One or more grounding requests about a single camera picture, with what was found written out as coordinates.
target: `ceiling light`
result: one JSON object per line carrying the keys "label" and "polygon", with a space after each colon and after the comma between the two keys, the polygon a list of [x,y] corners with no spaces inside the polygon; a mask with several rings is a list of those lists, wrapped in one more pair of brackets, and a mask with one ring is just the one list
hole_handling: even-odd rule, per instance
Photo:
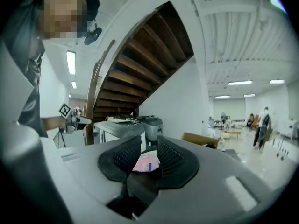
{"label": "ceiling light", "polygon": [[73,86],[74,89],[77,88],[76,82],[72,81],[72,82],[71,82],[71,85]]}
{"label": "ceiling light", "polygon": [[271,80],[270,84],[283,84],[285,80]]}
{"label": "ceiling light", "polygon": [[238,85],[238,84],[252,84],[252,80],[237,81],[237,82],[229,82],[228,83],[228,85]]}
{"label": "ceiling light", "polygon": [[219,98],[229,98],[229,97],[230,97],[230,95],[224,95],[224,96],[216,96],[215,98],[219,99]]}
{"label": "ceiling light", "polygon": [[244,97],[254,97],[256,96],[255,94],[250,94],[250,95],[244,95]]}
{"label": "ceiling light", "polygon": [[67,66],[71,75],[76,74],[76,53],[73,51],[66,52]]}

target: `gray jacket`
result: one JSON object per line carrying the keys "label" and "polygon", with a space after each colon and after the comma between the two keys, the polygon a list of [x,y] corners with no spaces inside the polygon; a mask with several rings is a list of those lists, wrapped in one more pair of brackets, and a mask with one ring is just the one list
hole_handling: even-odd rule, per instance
{"label": "gray jacket", "polygon": [[37,18],[43,9],[43,1],[33,0],[29,5],[16,9],[3,29],[2,38],[11,57],[34,87],[18,121],[33,128],[39,136],[48,137],[40,117],[39,82],[45,52],[41,39],[38,40],[36,55],[29,59],[31,39],[37,36]]}

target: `curved staircase underside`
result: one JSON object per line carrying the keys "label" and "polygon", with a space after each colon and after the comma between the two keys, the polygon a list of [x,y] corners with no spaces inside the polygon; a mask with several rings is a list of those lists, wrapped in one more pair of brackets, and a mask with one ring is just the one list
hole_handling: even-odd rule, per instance
{"label": "curved staircase underside", "polygon": [[193,56],[185,27],[170,2],[157,8],[124,44],[101,86],[93,122],[131,114]]}

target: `white ceiling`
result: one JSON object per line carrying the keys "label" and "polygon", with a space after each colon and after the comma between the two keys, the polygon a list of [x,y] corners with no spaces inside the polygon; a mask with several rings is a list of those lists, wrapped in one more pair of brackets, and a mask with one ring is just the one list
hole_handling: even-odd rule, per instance
{"label": "white ceiling", "polygon": [[[272,79],[298,78],[298,41],[287,15],[268,0],[202,0],[209,96],[265,92]],[[251,85],[228,82],[253,80]]]}
{"label": "white ceiling", "polygon": [[[128,0],[101,0],[96,18],[105,30]],[[271,89],[271,79],[298,77],[299,46],[287,15],[268,0],[201,0],[203,7],[205,63],[209,96],[261,93]],[[97,54],[97,42],[85,46],[83,39],[56,39],[45,42],[46,53],[60,80],[72,97],[87,96]],[[66,51],[77,54],[76,75],[67,70]],[[253,80],[252,85],[228,86],[228,82]],[[77,82],[77,89],[71,87]]]}

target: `black cap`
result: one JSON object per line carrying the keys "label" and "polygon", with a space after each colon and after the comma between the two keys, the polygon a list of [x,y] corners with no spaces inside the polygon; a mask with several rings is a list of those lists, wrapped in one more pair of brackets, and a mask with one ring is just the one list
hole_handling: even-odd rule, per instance
{"label": "black cap", "polygon": [[99,0],[86,0],[87,2],[87,21],[93,21],[97,16],[100,7]]}

